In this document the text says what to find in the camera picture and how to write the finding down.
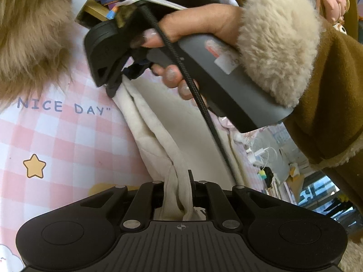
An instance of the circular pad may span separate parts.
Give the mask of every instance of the circular pad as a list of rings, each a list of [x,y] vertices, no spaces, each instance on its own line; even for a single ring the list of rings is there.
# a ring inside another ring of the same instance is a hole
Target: circular pad
[[[79,240],[84,234],[83,227],[75,222],[60,221],[44,228],[43,239],[54,245],[71,244]]]
[[[306,221],[290,221],[281,225],[281,237],[293,244],[312,244],[319,240],[321,231],[318,226]]]

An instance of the label sticker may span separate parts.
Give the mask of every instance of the label sticker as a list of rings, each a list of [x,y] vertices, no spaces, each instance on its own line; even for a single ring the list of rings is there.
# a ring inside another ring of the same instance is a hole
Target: label sticker
[[[234,50],[226,50],[214,61],[214,63],[229,75],[240,65],[239,55]]]
[[[218,58],[221,53],[224,51],[222,46],[220,46],[214,40],[207,40],[206,41],[206,49],[215,57]]]

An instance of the cloud print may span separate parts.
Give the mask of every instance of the cloud print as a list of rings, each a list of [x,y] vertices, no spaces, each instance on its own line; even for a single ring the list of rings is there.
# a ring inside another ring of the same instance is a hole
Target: cloud print
[[[0,244],[0,272],[20,272],[24,264],[11,250]]]

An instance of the hand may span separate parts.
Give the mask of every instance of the hand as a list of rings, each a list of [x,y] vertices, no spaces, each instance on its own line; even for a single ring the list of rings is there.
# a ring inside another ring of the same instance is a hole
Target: hand
[[[242,8],[240,7],[209,4],[168,14],[159,22],[159,26],[172,42],[191,34],[209,33],[235,46],[241,16]],[[163,46],[163,42],[155,30],[149,29],[131,42],[132,48],[140,46],[158,48]],[[154,64],[151,70],[155,75],[163,77],[163,83],[168,88],[178,87],[180,97],[185,100],[192,99],[192,94],[177,66],[170,65],[164,69]]]

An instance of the yellow star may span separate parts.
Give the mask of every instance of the yellow star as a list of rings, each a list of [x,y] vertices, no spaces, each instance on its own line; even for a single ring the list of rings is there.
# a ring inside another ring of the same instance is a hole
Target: yellow star
[[[27,177],[43,178],[43,169],[47,165],[44,161],[39,160],[36,154],[33,154],[29,160],[23,161],[24,166],[27,168]]]

